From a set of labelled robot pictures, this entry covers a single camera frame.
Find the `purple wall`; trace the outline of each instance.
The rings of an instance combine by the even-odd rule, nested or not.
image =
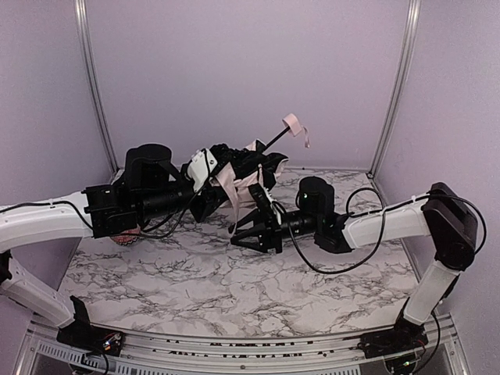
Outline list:
[[[201,147],[268,141],[295,113],[312,148],[295,164],[369,169],[401,51],[398,0],[89,0],[109,130],[128,148],[160,142],[177,163]]]
[[[378,177],[391,202],[443,180],[475,202],[488,242],[447,301],[471,373],[500,373],[500,2],[423,2],[398,120]],[[409,241],[425,270],[430,240]]]
[[[0,127],[0,205],[57,197],[109,178],[72,1],[0,2]],[[57,287],[75,244],[13,253]],[[0,374],[12,373],[30,315],[0,296]]]

